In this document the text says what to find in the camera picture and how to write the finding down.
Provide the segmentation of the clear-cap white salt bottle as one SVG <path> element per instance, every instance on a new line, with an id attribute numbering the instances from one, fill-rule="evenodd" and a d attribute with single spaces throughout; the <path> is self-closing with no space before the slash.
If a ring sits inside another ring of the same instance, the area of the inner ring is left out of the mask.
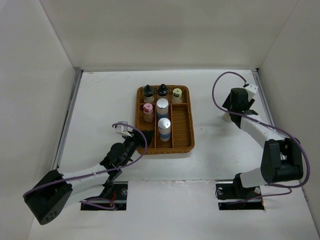
<path id="1" fill-rule="evenodd" d="M 223 114 L 222 119 L 227 123 L 231 123 L 232 122 L 231 116 L 226 112 Z"/>

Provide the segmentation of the pink-lid spice bottle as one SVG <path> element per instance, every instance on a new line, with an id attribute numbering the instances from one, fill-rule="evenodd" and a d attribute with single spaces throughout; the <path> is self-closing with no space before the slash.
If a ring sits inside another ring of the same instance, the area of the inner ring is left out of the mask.
<path id="1" fill-rule="evenodd" d="M 143 105 L 143 120 L 147 123 L 154 121 L 154 110 L 151 103 L 145 103 Z"/>

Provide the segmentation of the yellow-lid white jar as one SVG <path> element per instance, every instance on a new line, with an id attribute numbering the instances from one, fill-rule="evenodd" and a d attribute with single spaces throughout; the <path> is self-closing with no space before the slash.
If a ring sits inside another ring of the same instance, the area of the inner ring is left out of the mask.
<path id="1" fill-rule="evenodd" d="M 182 103 L 182 90 L 180 88 L 173 89 L 171 102 L 173 104 L 181 104 Z"/>

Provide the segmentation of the silver-lid jar blue label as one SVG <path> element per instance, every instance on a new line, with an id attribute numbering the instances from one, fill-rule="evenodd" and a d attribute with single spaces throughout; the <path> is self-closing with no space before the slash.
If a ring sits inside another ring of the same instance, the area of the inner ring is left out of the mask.
<path id="1" fill-rule="evenodd" d="M 160 98 L 156 102 L 156 115 L 158 119 L 167 118 L 169 114 L 169 102 L 165 98 Z"/>

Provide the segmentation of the black-lid jar white powder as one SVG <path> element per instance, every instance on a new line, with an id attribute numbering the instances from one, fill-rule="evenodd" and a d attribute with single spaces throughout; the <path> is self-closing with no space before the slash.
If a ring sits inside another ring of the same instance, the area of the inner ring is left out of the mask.
<path id="1" fill-rule="evenodd" d="M 148 84 L 145 85 L 142 89 L 143 102 L 152 104 L 154 102 L 154 94 L 154 88 Z"/>

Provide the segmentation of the black-lid jar beige contents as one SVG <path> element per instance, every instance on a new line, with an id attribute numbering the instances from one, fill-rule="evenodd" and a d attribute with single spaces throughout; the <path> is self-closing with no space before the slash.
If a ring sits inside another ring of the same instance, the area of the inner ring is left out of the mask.
<path id="1" fill-rule="evenodd" d="M 169 99 L 168 95 L 169 95 L 169 89 L 164 83 L 162 83 L 157 88 L 157 91 L 156 91 L 157 100 L 160 100 L 160 99 L 168 100 Z"/>

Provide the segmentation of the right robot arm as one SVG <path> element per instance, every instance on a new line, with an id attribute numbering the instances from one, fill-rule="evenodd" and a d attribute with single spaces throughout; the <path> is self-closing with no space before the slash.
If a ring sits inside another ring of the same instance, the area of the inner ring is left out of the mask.
<path id="1" fill-rule="evenodd" d="M 264 126 L 258 113 L 251 109 L 254 101 L 245 88 L 233 88 L 222 105 L 230 112 L 231 121 L 263 150 L 259 168 L 235 175 L 230 191 L 238 198 L 256 187 L 300 180 L 304 175 L 302 151 L 296 142 Z"/>

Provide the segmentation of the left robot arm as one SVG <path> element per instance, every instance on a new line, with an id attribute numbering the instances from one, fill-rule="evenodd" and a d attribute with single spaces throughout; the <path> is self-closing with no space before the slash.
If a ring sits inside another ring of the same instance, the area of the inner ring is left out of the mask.
<path id="1" fill-rule="evenodd" d="M 134 163 L 132 156 L 138 148 L 148 148 L 154 133 L 133 129 L 124 136 L 124 142 L 113 144 L 104 159 L 93 167 L 68 173 L 49 171 L 22 196 L 24 202 L 38 223 L 46 225 L 69 205 L 80 202 L 94 206 L 94 201 L 108 199 L 114 180 L 123 168 Z"/>

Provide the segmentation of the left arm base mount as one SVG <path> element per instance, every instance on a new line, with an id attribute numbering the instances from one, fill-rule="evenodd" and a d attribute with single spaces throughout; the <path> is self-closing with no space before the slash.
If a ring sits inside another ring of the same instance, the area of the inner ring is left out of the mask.
<path id="1" fill-rule="evenodd" d="M 89 204 L 81 203 L 81 211 L 126 211 L 128 198 L 127 181 L 116 181 L 105 186 L 99 196 L 84 200 Z"/>

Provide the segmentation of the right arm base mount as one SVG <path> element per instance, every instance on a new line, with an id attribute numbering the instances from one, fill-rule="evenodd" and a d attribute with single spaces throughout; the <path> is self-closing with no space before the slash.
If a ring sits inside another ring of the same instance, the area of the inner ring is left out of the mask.
<path id="1" fill-rule="evenodd" d="M 235 190 L 231 182 L 218 182 L 215 184 L 215 196 L 218 199 L 220 211 L 264 210 L 264 202 L 260 197 L 259 186 Z"/>

